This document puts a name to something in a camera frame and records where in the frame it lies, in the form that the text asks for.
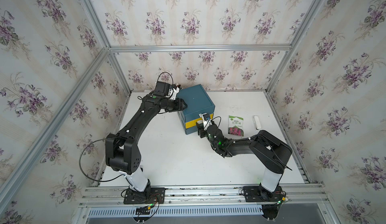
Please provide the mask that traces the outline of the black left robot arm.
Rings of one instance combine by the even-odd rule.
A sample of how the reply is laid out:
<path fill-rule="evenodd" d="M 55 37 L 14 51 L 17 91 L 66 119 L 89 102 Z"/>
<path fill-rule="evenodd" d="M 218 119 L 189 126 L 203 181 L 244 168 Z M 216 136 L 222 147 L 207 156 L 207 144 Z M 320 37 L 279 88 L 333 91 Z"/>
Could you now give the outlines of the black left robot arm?
<path fill-rule="evenodd" d="M 141 105 L 131 120 L 116 134 L 105 139 L 106 165 L 124 175 L 133 191 L 143 193 L 150 187 L 140 168 L 141 153 L 138 142 L 150 121 L 161 110 L 166 113 L 182 111 L 188 104 L 181 98 L 147 94 L 141 98 Z"/>

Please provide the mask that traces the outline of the teal drawer cabinet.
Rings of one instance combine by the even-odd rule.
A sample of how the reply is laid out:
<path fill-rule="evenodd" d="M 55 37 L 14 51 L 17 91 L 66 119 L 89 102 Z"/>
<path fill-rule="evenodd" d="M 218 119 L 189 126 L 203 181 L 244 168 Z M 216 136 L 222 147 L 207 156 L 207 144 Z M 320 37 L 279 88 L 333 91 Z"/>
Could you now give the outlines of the teal drawer cabinet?
<path fill-rule="evenodd" d="M 177 98 L 183 99 L 188 105 L 185 110 L 178 111 L 178 117 L 184 131 L 186 130 L 185 123 L 198 119 L 199 114 L 208 113 L 213 117 L 215 105 L 201 84 L 180 90 Z"/>

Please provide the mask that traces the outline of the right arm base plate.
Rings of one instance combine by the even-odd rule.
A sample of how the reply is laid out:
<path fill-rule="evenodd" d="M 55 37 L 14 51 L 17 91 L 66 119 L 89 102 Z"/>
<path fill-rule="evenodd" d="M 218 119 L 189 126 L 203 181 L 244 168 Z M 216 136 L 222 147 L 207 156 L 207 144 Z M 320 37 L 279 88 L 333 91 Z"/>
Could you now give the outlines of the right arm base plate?
<path fill-rule="evenodd" d="M 245 197 L 247 203 L 283 203 L 286 200 L 286 192 L 277 186 L 273 192 L 269 192 L 261 185 L 245 186 L 241 189 L 240 195 Z"/>

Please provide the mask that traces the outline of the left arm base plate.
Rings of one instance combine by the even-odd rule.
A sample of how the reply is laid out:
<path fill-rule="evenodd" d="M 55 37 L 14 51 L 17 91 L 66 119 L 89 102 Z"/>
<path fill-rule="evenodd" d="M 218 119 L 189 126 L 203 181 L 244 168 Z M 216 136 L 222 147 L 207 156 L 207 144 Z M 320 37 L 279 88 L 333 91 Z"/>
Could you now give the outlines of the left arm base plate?
<path fill-rule="evenodd" d="M 134 191 L 130 188 L 121 193 L 125 205 L 134 204 L 163 204 L 165 198 L 165 188 L 146 189 L 144 192 Z"/>

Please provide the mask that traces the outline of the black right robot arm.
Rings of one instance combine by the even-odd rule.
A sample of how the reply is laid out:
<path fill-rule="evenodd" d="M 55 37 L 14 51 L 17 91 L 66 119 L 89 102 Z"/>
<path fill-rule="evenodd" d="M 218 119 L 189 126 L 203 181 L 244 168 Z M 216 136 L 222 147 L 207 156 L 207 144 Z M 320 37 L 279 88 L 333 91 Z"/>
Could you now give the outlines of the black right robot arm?
<path fill-rule="evenodd" d="M 287 163 L 292 156 L 292 148 L 271 133 L 260 130 L 258 134 L 242 139 L 226 138 L 214 121 L 196 123 L 200 138 L 206 138 L 212 149 L 223 158 L 253 154 L 265 166 L 261 187 L 270 193 L 276 192 Z"/>

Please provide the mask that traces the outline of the yellow drawer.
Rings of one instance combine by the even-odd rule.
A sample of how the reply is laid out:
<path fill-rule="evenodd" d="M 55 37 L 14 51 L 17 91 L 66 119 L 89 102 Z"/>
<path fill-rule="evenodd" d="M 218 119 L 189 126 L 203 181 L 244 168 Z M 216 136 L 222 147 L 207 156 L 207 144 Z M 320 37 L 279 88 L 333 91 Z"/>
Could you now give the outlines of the yellow drawer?
<path fill-rule="evenodd" d="M 189 129 L 189 128 L 192 128 L 196 125 L 196 123 L 200 120 L 202 120 L 202 117 L 203 117 L 204 114 L 199 114 L 199 118 L 198 119 L 195 119 L 195 120 L 191 120 L 191 121 L 188 121 L 185 123 L 185 128 L 186 129 Z"/>

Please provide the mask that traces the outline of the green white seed bag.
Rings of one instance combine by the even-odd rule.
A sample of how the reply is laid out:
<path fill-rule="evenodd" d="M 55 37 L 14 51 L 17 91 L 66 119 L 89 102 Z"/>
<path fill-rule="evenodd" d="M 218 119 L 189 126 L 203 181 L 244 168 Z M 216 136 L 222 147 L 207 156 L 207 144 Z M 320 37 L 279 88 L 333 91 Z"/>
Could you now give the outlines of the green white seed bag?
<path fill-rule="evenodd" d="M 235 136 L 244 136 L 243 129 L 244 118 L 237 116 L 228 117 L 228 134 Z"/>

